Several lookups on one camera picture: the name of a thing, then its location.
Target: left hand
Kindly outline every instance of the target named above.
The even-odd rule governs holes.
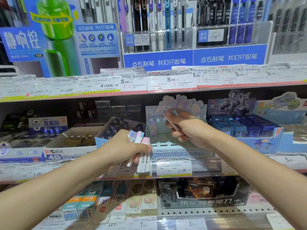
[[[134,163],[138,163],[140,152],[152,151],[151,145],[131,143],[128,135],[129,131],[122,129],[101,147],[110,166],[124,162],[131,157],[134,157]]]

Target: right arm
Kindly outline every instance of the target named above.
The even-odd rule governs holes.
[[[287,166],[257,152],[232,136],[221,132],[188,112],[176,110],[166,117],[181,130],[171,128],[180,141],[213,150],[254,187],[296,229],[307,229],[307,178]]]

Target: blue pen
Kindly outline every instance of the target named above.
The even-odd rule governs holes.
[[[236,24],[238,22],[239,12],[239,0],[232,0],[232,12],[230,18],[230,24]],[[236,41],[237,27],[230,27],[228,44],[234,44]]]
[[[246,4],[247,4],[247,0],[240,0],[238,23],[245,23],[246,8],[247,8]],[[238,26],[237,44],[243,43],[244,29],[245,29],[244,26]]]
[[[246,19],[247,23],[252,23],[254,21],[254,17],[255,17],[255,9],[256,9],[256,5],[255,2],[256,0],[250,0],[250,7],[249,7],[249,11],[248,11],[248,17]],[[251,42],[251,34],[253,31],[253,25],[248,25],[245,28],[245,36],[244,36],[244,43],[249,43]]]
[[[165,28],[171,29],[171,1],[165,0]],[[166,32],[166,49],[171,49],[171,32]]]

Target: purple pen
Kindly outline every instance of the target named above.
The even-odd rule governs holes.
[[[246,4],[247,4],[247,0],[240,0],[238,23],[245,23],[246,8],[247,8]],[[243,43],[244,29],[245,29],[244,26],[238,26],[237,44]]]
[[[250,0],[250,2],[251,3],[250,3],[249,11],[248,11],[248,18],[246,19],[247,23],[252,23],[254,21],[254,17],[255,17],[255,9],[256,9],[255,2],[256,2],[256,0]],[[253,25],[246,26],[244,43],[251,42],[252,31],[253,31]]]
[[[237,24],[239,11],[239,0],[232,0],[232,13],[230,24]],[[228,44],[234,44],[236,41],[237,27],[230,27]]]

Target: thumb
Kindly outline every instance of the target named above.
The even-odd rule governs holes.
[[[131,143],[131,148],[134,154],[138,152],[150,152],[153,149],[151,145],[144,144],[144,143]]]
[[[177,125],[179,125],[179,123],[184,120],[184,118],[178,116],[178,115],[174,115],[173,113],[171,113],[170,111],[167,111],[165,113],[165,116],[167,117],[167,119],[173,123],[176,123]]]

